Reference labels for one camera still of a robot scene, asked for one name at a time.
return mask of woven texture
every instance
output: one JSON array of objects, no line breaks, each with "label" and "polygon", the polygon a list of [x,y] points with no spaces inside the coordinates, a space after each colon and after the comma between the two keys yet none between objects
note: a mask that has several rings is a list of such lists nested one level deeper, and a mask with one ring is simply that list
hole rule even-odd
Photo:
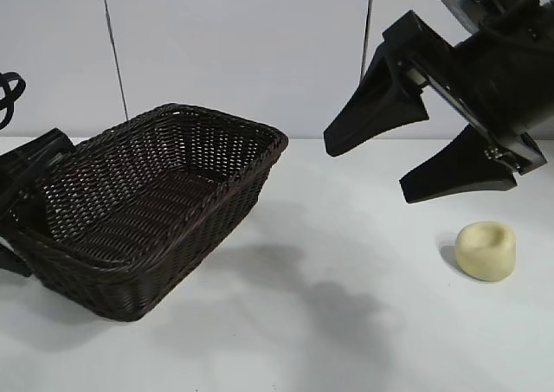
[{"label": "woven texture", "polygon": [[51,167],[4,237],[48,288],[137,320],[242,221],[286,147],[267,125],[161,106]]}]

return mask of white tabletop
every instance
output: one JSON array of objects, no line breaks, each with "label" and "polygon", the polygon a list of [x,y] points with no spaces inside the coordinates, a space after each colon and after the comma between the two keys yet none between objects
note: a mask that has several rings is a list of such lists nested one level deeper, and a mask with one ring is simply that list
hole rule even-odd
[{"label": "white tabletop", "polygon": [[[0,390],[554,390],[554,164],[507,193],[406,204],[398,179],[446,143],[333,159],[294,140],[248,219],[137,323],[0,271]],[[499,284],[451,262],[455,234],[482,220],[519,238]]]}]

